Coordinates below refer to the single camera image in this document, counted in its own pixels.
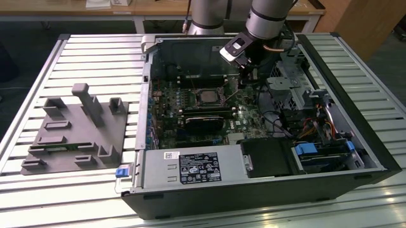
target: green circuit board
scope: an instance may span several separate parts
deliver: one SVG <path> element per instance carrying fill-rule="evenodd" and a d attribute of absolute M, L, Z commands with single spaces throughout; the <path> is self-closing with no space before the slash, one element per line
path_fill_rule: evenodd
<path fill-rule="evenodd" d="M 248 86 L 239 90 L 235 77 L 227 76 L 226 83 L 219 88 L 180 89 L 175 82 L 153 81 L 152 90 L 159 149 L 172 149 L 180 146 L 228 145 L 227 136 L 232 133 L 243 133 L 244 138 L 268 136 L 255 104 L 256 92 Z M 203 93 L 216 94 L 219 100 L 211 100 L 212 103 L 202 104 L 198 96 Z M 214 134 L 191 135 L 183 128 L 184 119 L 179 111 L 204 109 L 207 106 L 235 107 L 235 114 L 232 118 L 224 119 L 220 131 Z"/>

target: white sticker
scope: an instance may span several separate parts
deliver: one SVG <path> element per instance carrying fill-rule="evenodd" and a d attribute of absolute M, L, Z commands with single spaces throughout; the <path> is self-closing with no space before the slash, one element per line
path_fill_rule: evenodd
<path fill-rule="evenodd" d="M 125 11 L 113 11 L 113 14 L 131 14 L 131 12 L 125 12 Z"/>
<path fill-rule="evenodd" d="M 178 159 L 180 152 L 164 152 L 164 159 Z"/>

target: black label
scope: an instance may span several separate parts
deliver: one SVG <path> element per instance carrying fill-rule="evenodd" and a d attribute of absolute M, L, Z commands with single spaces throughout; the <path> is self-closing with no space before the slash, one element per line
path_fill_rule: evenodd
<path fill-rule="evenodd" d="M 216 153 L 180 155 L 179 171 L 182 184 L 222 181 Z"/>

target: floor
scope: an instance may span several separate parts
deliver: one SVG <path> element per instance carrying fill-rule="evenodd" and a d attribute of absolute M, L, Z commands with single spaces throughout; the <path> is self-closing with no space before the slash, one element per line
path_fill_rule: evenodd
<path fill-rule="evenodd" d="M 226 31 L 238 32 L 240 22 L 226 23 Z M 182 21 L 145 22 L 147 33 L 179 33 Z M 39 22 L 0 22 L 0 42 L 4 44 L 20 75 L 7 83 L 0 83 L 0 138 L 5 134 L 15 114 L 24 101 L 28 90 L 37 77 L 57 36 L 69 34 L 135 33 L 129 21 L 52 22 L 51 29 L 44 30 Z M 367 62 L 383 83 L 401 102 L 406 104 L 406 43 L 389 36 L 382 47 Z"/>

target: blue latch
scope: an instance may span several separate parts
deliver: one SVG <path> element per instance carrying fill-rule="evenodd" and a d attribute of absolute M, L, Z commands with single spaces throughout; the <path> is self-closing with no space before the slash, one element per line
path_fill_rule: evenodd
<path fill-rule="evenodd" d="M 354 146 L 354 144 L 352 144 L 351 141 L 347 141 L 344 144 L 347 145 L 350 151 L 354 151 L 354 150 L 355 150 L 355 146 Z"/>
<path fill-rule="evenodd" d="M 314 143 L 302 143 L 302 144 L 296 145 L 294 149 L 295 149 L 298 155 L 318 152 Z"/>
<path fill-rule="evenodd" d="M 115 171 L 115 177 L 123 178 L 129 176 L 129 166 L 127 167 L 119 167 Z"/>

